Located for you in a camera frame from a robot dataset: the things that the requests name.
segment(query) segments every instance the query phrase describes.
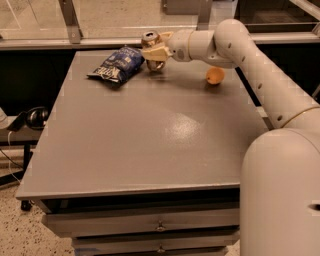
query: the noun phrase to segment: floor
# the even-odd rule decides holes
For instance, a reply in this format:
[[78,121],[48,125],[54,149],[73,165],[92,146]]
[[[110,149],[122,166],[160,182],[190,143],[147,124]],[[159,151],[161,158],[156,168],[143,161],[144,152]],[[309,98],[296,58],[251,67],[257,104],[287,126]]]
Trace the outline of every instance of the floor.
[[[232,15],[234,8],[231,3],[229,1],[215,4],[213,25],[217,20]],[[114,24],[119,21],[122,22],[120,31],[126,36],[138,36],[146,30],[146,22],[159,30],[190,28],[197,23],[196,16],[163,14],[160,8],[161,0],[74,0],[74,4],[86,38],[118,36],[119,27],[115,28]],[[148,12],[141,16],[141,9],[147,9]],[[4,39],[67,38],[58,1],[0,0],[0,35]],[[5,174],[9,174],[8,164],[3,156],[0,156],[0,175]],[[37,206],[34,205],[30,212],[21,211],[21,202],[15,199],[18,185],[16,182],[0,187],[0,255],[74,255],[71,239],[61,239],[42,225],[43,213]],[[240,255],[239,248],[238,241],[228,248],[227,256]]]

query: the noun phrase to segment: speckled floor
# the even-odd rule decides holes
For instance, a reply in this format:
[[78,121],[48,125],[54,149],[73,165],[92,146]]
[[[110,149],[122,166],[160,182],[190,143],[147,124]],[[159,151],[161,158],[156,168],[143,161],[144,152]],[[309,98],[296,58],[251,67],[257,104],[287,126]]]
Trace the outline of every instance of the speckled floor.
[[17,188],[0,188],[0,255],[74,255],[71,239],[61,239],[42,225],[43,213],[37,206],[30,212],[21,211],[21,202],[14,197]]

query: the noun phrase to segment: glass window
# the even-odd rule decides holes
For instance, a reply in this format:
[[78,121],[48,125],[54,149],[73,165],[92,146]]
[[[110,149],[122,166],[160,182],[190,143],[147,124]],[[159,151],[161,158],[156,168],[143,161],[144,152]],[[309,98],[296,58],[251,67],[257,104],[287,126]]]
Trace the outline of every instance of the glass window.
[[0,0],[4,39],[68,38],[58,0]]

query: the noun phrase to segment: gray table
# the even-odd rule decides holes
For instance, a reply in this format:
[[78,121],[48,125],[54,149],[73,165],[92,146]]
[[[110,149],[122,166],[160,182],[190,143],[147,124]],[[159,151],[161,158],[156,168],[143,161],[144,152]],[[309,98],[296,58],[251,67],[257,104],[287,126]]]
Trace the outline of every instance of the gray table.
[[[238,225],[239,209],[233,199],[217,204],[216,194],[203,201],[206,192],[201,193],[239,190],[244,154],[267,130],[236,72],[226,70],[225,80],[219,86],[210,86],[205,80],[208,65],[170,60],[162,73],[149,73],[143,64],[138,74],[114,90],[111,84],[86,76],[110,53],[76,53],[17,198],[34,200],[42,207],[48,214],[44,223],[49,228],[60,236],[74,237],[75,247],[85,249],[79,255],[138,250],[139,243],[134,242],[137,238],[132,234],[150,231],[151,220],[161,229],[166,218],[166,227],[178,232],[176,237],[180,239],[172,243],[171,233],[162,237],[161,245],[169,241],[167,247],[171,249],[187,244],[209,246],[201,241],[215,241],[211,246],[216,248],[219,243],[228,244],[225,237],[235,240],[236,229],[218,235],[216,230],[194,234],[190,229]],[[174,203],[162,198],[167,195],[170,199],[174,193],[189,194],[178,194]],[[139,198],[149,194],[157,196],[149,201]],[[127,198],[115,209],[105,201],[111,197],[120,202],[126,196],[136,197]],[[78,205],[70,210],[68,205],[79,203],[77,200],[91,203],[90,207],[97,202],[107,208],[101,211],[95,205],[93,212],[88,205],[90,211]],[[150,223],[133,224],[146,220]],[[184,239],[190,234],[179,233],[184,229],[192,234],[188,242]],[[119,251],[117,237],[107,242],[76,239],[119,233],[131,234],[128,241],[135,249],[128,245],[126,251]],[[143,234],[138,240],[148,237],[148,243],[143,242],[146,247],[141,248],[149,249],[160,235]],[[114,250],[110,251],[110,246],[115,246]]]

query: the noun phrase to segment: drawer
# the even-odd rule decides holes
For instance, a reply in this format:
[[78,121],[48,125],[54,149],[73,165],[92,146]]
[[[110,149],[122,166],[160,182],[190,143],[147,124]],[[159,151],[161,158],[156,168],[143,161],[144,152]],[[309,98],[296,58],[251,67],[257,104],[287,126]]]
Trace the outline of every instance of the drawer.
[[79,255],[158,252],[172,250],[225,247],[239,239],[238,230],[202,230],[167,234],[118,235],[99,238],[73,239]]
[[124,210],[52,214],[43,224],[60,237],[87,237],[139,232],[239,225],[239,209],[161,212]]

